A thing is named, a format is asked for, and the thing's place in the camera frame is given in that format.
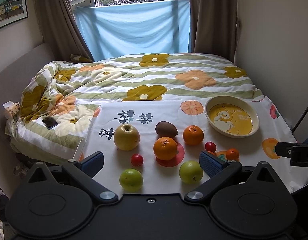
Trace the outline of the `green fruit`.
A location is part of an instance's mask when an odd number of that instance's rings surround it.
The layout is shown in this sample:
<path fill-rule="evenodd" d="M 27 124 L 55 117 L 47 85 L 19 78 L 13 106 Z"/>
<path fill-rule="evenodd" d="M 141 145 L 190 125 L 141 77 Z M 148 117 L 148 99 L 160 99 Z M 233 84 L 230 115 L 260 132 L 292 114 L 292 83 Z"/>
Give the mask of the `green fruit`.
<path fill-rule="evenodd" d="M 120 186 L 125 191 L 135 192 L 143 186 L 143 176 L 134 168 L 124 170 L 119 177 Z"/>
<path fill-rule="evenodd" d="M 195 184 L 203 178 L 203 170 L 200 164 L 194 160 L 186 161 L 179 168 L 179 177 L 183 183 Z"/>

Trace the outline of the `large orange back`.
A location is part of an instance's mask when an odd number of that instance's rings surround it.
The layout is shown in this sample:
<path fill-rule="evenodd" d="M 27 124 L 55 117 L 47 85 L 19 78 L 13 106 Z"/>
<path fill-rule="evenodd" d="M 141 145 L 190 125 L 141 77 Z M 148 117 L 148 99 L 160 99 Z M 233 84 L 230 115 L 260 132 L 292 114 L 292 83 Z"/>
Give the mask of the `large orange back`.
<path fill-rule="evenodd" d="M 203 139 L 204 132 L 200 127 L 196 125 L 190 125 L 183 131 L 183 140 L 188 145 L 196 146 L 200 144 Z"/>

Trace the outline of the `large orange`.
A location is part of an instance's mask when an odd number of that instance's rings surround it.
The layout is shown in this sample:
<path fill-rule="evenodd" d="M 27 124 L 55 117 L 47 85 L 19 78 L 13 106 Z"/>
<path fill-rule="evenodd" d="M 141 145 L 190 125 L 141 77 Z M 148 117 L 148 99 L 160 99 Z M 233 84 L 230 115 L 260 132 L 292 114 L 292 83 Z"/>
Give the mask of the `large orange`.
<path fill-rule="evenodd" d="M 178 154 L 177 143 L 169 137 L 159 138 L 153 145 L 153 152 L 160 160 L 171 160 Z"/>
<path fill-rule="evenodd" d="M 188 145 L 196 146 L 200 144 L 203 139 L 204 132 L 200 127 L 196 125 L 190 125 L 183 131 L 183 140 Z"/>

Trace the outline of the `yellow apple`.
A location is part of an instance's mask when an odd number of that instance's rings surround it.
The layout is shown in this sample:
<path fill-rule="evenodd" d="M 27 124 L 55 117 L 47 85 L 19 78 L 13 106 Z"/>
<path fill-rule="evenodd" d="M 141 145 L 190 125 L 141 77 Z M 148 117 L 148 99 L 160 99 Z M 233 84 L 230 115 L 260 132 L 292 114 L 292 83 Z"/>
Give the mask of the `yellow apple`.
<path fill-rule="evenodd" d="M 135 149 L 139 145 L 139 142 L 140 134 L 134 126 L 123 124 L 116 128 L 114 132 L 114 143 L 118 149 L 130 151 Z"/>

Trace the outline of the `yellow cartoon bowl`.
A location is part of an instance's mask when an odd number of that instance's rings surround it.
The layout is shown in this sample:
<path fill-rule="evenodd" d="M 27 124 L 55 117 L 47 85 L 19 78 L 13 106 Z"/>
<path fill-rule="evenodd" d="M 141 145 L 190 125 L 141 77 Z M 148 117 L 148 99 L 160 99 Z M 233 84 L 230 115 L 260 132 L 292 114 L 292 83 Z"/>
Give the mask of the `yellow cartoon bowl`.
<path fill-rule="evenodd" d="M 215 96 L 205 104 L 209 124 L 224 136 L 243 139 L 259 129 L 259 117 L 252 106 L 234 96 Z"/>

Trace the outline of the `large orange front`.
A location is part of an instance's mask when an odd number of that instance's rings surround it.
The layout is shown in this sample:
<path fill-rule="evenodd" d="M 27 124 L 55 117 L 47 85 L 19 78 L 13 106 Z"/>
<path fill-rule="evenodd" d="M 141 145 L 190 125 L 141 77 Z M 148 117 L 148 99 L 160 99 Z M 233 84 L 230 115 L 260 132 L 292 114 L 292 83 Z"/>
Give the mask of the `large orange front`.
<path fill-rule="evenodd" d="M 171 160 L 178 154 L 177 143 L 169 137 L 159 138 L 153 145 L 153 152 L 160 160 Z"/>

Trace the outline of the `brown kiwi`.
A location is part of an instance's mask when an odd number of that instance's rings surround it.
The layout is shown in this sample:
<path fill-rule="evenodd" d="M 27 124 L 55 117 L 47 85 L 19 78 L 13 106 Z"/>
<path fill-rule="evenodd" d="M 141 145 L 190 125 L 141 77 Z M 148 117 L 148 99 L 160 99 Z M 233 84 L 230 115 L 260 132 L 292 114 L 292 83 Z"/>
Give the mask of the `brown kiwi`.
<path fill-rule="evenodd" d="M 178 135 L 177 128 L 167 121 L 159 122 L 155 127 L 155 131 L 160 137 L 175 138 Z"/>

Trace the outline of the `red cherry tomato right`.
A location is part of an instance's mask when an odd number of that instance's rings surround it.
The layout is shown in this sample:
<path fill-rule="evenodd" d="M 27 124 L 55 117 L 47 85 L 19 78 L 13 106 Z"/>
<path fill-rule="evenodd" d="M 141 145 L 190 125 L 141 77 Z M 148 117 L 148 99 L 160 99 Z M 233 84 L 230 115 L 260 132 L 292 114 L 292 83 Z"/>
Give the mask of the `red cherry tomato right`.
<path fill-rule="evenodd" d="M 205 150 L 207 152 L 215 153 L 216 150 L 217 150 L 217 146 L 213 142 L 208 141 L 208 142 L 205 143 Z"/>

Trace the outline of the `red cherry tomato left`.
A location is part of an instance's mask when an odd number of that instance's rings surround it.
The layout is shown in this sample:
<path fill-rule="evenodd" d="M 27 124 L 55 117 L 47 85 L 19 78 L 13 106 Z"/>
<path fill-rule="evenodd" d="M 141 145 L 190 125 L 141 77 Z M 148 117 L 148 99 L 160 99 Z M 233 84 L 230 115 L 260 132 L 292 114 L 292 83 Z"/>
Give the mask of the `red cherry tomato left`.
<path fill-rule="evenodd" d="M 134 155 L 131 156 L 130 162 L 133 166 L 139 167 L 139 166 L 143 165 L 144 159 L 140 154 L 134 154 Z"/>

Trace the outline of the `black smartphone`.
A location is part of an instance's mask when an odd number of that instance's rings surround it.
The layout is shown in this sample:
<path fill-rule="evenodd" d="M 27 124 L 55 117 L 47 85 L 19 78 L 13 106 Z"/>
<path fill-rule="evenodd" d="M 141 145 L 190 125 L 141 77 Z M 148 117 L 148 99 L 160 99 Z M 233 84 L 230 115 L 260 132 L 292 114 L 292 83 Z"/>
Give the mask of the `black smartphone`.
<path fill-rule="evenodd" d="M 47 129 L 52 129 L 58 125 L 58 122 L 51 116 L 46 116 L 42 119 L 43 124 Z"/>

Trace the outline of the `white persimmon print cloth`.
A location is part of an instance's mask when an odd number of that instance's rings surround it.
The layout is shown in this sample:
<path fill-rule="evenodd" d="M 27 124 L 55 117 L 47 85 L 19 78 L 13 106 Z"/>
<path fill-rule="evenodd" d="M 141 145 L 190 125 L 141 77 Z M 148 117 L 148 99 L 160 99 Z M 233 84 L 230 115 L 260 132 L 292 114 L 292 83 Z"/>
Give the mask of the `white persimmon print cloth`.
<path fill-rule="evenodd" d="M 255 166 L 260 161 L 267 161 L 275 169 L 290 192 L 297 191 L 308 183 L 308 168 L 292 167 L 289 159 L 272 159 L 269 155 L 279 141 L 293 142 L 294 137 L 282 117 L 272 118 L 271 102 L 263 99 L 252 102 L 257 112 L 260 127 L 258 131 L 246 138 L 229 138 L 217 132 L 207 120 L 205 113 L 186 114 L 182 109 L 182 101 L 130 101 L 108 102 L 101 106 L 100 113 L 94 117 L 89 128 L 85 156 L 100 151 L 104 155 L 104 166 L 94 179 L 104 187 L 121 195 L 124 189 L 119 184 L 121 173 L 130 168 L 130 158 L 140 154 L 144 162 L 139 167 L 143 176 L 143 194 L 181 193 L 185 194 L 194 185 L 185 184 L 179 177 L 179 168 L 188 160 L 198 160 L 204 145 L 189 146 L 183 141 L 183 130 L 190 125 L 200 127 L 204 132 L 204 141 L 213 142 L 217 151 L 235 148 L 239 152 L 239 161 L 245 166 Z M 121 151 L 114 143 L 113 133 L 126 118 L 127 111 L 134 115 L 130 124 L 140 134 L 140 143 L 131 151 Z M 153 145 L 158 136 L 155 126 L 161 121 L 172 123 L 178 130 L 176 141 L 180 144 L 180 156 L 170 165 L 160 165 L 153 153 Z"/>

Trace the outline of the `floral striped quilt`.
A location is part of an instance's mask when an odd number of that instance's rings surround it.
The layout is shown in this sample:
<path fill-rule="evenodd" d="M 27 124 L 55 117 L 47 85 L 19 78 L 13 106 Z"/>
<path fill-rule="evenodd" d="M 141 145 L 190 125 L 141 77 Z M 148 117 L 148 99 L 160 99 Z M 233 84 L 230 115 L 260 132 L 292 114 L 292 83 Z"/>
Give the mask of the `floral striped quilt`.
<path fill-rule="evenodd" d="M 32 159 L 59 164 L 86 139 L 100 106 L 115 101 L 200 100 L 230 95 L 261 100 L 242 68 L 211 54 L 125 55 L 93 63 L 52 61 L 23 90 L 7 120 L 10 146 Z M 58 125 L 47 129 L 42 119 Z"/>

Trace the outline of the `small printed box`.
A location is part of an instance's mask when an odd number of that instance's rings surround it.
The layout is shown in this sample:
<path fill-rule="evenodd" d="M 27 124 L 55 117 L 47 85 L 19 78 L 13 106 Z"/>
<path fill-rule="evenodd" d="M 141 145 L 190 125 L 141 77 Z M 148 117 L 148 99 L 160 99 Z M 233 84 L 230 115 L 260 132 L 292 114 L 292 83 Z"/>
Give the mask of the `small printed box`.
<path fill-rule="evenodd" d="M 12 102 L 12 101 L 8 101 L 6 103 L 3 104 L 4 107 L 4 115 L 6 117 L 6 119 L 12 118 L 15 115 L 17 115 L 17 113 L 20 110 L 20 103 L 19 102 Z"/>

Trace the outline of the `brown curtain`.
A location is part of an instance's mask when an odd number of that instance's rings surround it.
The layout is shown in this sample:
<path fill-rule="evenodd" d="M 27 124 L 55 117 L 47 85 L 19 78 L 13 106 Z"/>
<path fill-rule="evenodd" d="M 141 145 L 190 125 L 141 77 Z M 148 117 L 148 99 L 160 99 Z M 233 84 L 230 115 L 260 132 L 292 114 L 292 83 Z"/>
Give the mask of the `brown curtain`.
<path fill-rule="evenodd" d="M 215 54 L 234 62 L 238 0 L 190 0 L 193 53 Z"/>
<path fill-rule="evenodd" d="M 81 55 L 94 60 L 74 20 L 69 0 L 34 0 L 44 42 L 57 60 L 69 61 Z"/>

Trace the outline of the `light blue window cloth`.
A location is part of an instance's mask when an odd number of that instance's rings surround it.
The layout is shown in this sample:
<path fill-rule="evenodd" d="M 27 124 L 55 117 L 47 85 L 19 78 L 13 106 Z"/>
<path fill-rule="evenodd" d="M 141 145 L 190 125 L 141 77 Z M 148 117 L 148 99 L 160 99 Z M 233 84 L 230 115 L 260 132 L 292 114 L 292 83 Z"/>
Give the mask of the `light blue window cloth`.
<path fill-rule="evenodd" d="M 190 50 L 189 0 L 77 7 L 75 18 L 95 61 Z"/>

